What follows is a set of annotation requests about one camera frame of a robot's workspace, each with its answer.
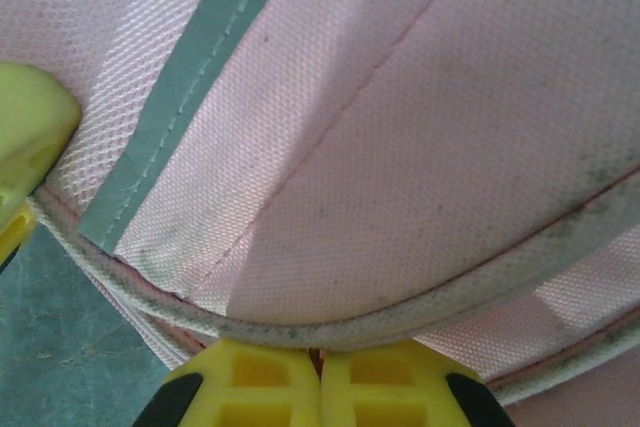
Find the bag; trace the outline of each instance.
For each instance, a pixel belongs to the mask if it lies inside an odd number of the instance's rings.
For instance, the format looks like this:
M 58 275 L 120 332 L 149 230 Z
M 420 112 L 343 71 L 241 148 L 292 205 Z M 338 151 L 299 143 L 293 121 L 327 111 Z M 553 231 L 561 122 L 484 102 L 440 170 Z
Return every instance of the bag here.
M 168 366 L 414 337 L 640 423 L 640 0 L 0 6 L 84 109 L 34 206 Z

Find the black plastic part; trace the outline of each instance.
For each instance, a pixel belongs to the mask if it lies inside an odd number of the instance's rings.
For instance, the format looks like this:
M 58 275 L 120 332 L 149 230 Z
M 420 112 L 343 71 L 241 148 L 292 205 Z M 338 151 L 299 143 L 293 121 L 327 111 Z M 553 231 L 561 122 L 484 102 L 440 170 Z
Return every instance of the black plastic part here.
M 4 272 L 4 269 L 6 269 L 9 266 L 9 263 L 11 263 L 13 258 L 16 256 L 16 254 L 18 253 L 18 250 L 20 250 L 20 246 L 13 249 L 13 252 L 9 254 L 9 257 L 7 257 L 5 261 L 2 263 L 2 265 L 0 265 L 0 274 Z
M 190 373 L 164 384 L 132 427 L 178 427 L 202 380 L 202 375 Z
M 462 374 L 447 375 L 447 384 L 471 427 L 515 427 L 485 385 Z

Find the green surface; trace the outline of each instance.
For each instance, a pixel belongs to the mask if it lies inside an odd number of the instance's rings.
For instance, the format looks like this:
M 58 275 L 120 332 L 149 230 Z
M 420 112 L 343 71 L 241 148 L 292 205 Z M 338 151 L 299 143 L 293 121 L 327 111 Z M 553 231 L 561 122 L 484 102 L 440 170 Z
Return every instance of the green surface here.
M 78 230 L 112 254 L 193 115 L 267 0 L 200 0 L 171 52 L 125 152 Z
M 0 275 L 0 425 L 128 427 L 166 374 L 39 227 Z

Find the lime green plastic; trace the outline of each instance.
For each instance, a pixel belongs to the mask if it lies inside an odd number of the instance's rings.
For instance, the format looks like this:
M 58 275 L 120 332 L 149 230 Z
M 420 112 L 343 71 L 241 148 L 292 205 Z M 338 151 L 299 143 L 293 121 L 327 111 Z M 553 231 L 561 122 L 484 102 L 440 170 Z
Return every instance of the lime green plastic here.
M 415 341 L 329 352 L 322 383 L 307 351 L 223 339 L 173 371 L 203 383 L 180 427 L 469 427 L 446 376 L 480 381 Z
M 51 75 L 0 62 L 0 264 L 35 226 L 24 205 L 78 126 L 76 99 Z

